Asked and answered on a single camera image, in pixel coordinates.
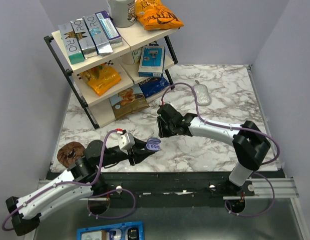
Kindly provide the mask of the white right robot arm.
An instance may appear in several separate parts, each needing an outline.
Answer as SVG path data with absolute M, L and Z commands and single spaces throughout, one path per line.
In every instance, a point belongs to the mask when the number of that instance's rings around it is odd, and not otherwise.
M 198 114 L 182 115 L 168 103 L 162 105 L 157 114 L 161 138 L 177 135 L 205 137 L 234 147 L 238 163 L 225 183 L 225 191 L 231 196 L 242 192 L 244 183 L 260 168 L 270 149 L 270 142 L 265 134 L 255 123 L 248 120 L 244 124 L 208 122 L 202 120 Z

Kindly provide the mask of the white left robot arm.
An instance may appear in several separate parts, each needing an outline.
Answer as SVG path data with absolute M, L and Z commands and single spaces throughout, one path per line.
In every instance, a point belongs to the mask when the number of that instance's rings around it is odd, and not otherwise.
M 130 133 L 119 136 L 119 144 L 107 148 L 101 140 L 94 140 L 70 167 L 54 180 L 24 197 L 12 196 L 6 200 L 12 221 L 12 230 L 26 235 L 35 230 L 44 217 L 62 206 L 86 197 L 99 198 L 107 194 L 109 186 L 101 175 L 101 169 L 128 160 L 139 164 L 160 150 L 160 140 L 141 141 Z

